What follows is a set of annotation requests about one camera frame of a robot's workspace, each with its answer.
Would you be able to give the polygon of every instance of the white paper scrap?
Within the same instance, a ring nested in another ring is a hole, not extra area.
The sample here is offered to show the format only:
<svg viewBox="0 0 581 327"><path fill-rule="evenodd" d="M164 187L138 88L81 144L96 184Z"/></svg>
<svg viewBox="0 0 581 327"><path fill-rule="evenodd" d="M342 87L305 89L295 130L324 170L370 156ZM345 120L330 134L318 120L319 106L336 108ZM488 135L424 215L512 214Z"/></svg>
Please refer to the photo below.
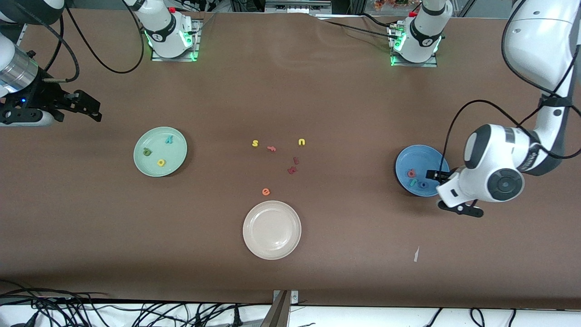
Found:
<svg viewBox="0 0 581 327"><path fill-rule="evenodd" d="M418 254L419 254L419 246L418 246L418 249L415 251L414 262L418 262Z"/></svg>

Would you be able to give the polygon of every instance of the plate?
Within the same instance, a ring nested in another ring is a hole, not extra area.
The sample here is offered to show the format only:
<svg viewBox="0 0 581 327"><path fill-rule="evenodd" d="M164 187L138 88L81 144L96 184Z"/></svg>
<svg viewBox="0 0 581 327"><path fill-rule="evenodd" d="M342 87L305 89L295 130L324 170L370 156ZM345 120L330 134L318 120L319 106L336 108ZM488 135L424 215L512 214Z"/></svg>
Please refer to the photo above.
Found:
<svg viewBox="0 0 581 327"><path fill-rule="evenodd" d="M146 156L144 149L151 150ZM185 160L188 153L188 143L180 131L171 127L157 127L143 134L133 149L133 161L140 172L151 177L167 176L175 172ZM165 164L157 162L163 159Z"/></svg>
<svg viewBox="0 0 581 327"><path fill-rule="evenodd" d="M259 258L277 260L289 255L299 244L299 216L288 204L265 201L248 212L242 236L248 250Z"/></svg>
<svg viewBox="0 0 581 327"><path fill-rule="evenodd" d="M437 195L436 186L437 180L427 179L426 172L428 170L440 169L440 160L442 154L438 150L428 147L427 145L411 145L400 152L396 160L396 176L400 184L411 194L420 197L433 197ZM408 177L408 171L414 169L416 177ZM450 171L448 162L444 159L442 170ZM412 186L412 181L417 179L417 182ZM422 183L426 183L425 188L420 187Z"/></svg>

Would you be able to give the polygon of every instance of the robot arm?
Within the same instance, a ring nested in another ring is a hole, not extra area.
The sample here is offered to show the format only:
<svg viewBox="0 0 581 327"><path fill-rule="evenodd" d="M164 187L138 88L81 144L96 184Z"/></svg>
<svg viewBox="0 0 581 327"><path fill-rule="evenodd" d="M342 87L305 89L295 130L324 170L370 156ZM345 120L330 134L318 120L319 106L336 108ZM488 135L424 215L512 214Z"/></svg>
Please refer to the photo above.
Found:
<svg viewBox="0 0 581 327"><path fill-rule="evenodd" d="M64 8L63 0L22 3L17 6L14 0L0 1L0 20L38 24L28 11L44 23L52 24ZM33 56L33 51L24 52L0 34L0 98L4 98L4 102L0 102L0 126L49 126L55 120L63 121L64 114L59 110L84 113L101 121L97 100L81 90L70 94L58 83L47 82L52 76L38 67Z"/></svg>
<svg viewBox="0 0 581 327"><path fill-rule="evenodd" d="M452 10L450 0L424 0L418 15L404 20L404 33L394 50L407 61L427 61L436 52Z"/></svg>
<svg viewBox="0 0 581 327"><path fill-rule="evenodd" d="M175 58L192 47L187 34L192 31L192 18L172 10L163 0L123 0L135 12L145 28L153 50L164 58Z"/></svg>
<svg viewBox="0 0 581 327"><path fill-rule="evenodd" d="M579 1L524 1L507 27L507 59L517 72L546 89L556 89L562 98L541 94L536 126L529 131L533 138L518 128L491 124L474 131L465 146L464 166L437 187L443 209L470 214L463 212L467 201L509 201L522 193L523 174L540 176L561 162L539 144L557 155L564 153L567 106L574 86L573 70L568 70L569 36Z"/></svg>

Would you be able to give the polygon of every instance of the blue plate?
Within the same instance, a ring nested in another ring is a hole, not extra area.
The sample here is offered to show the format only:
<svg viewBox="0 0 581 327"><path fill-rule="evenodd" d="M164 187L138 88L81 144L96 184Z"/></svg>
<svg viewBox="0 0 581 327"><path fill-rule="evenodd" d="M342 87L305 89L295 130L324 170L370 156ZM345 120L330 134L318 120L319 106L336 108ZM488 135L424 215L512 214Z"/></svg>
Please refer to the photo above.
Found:
<svg viewBox="0 0 581 327"><path fill-rule="evenodd" d="M411 145L402 150L397 156L397 180L411 194L420 197L433 197L437 195L436 186L439 183L435 180L427 179L426 172L440 169L440 160L442 160L442 155L438 150L427 145ZM413 186L411 183L414 178L410 178L407 175L411 169L415 171L415 179L418 180ZM442 170L445 172L450 171L446 159L444 159L442 164Z"/></svg>

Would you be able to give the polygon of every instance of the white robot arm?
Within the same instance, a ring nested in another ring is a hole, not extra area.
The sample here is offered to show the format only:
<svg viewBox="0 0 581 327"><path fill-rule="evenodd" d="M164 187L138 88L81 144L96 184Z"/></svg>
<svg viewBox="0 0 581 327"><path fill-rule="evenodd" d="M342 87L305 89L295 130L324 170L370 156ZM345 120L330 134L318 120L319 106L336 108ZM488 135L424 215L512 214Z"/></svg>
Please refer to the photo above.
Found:
<svg viewBox="0 0 581 327"><path fill-rule="evenodd" d="M175 58L190 48L192 18L173 10L163 0L123 0L141 21L153 50L164 58Z"/></svg>
<svg viewBox="0 0 581 327"><path fill-rule="evenodd" d="M427 61L436 52L452 10L450 0L424 0L418 15L403 21L404 33L393 49L407 61Z"/></svg>
<svg viewBox="0 0 581 327"><path fill-rule="evenodd" d="M528 131L532 137L514 127L486 124L476 129L465 146L464 166L437 187L441 209L482 216L481 210L465 203L514 199L525 186L523 174L540 176L560 164L560 159L548 156L539 145L558 156L564 154L574 86L569 39L579 1L522 0L514 8L517 12L504 40L508 62L530 81L555 90L558 97L541 94L535 129Z"/></svg>

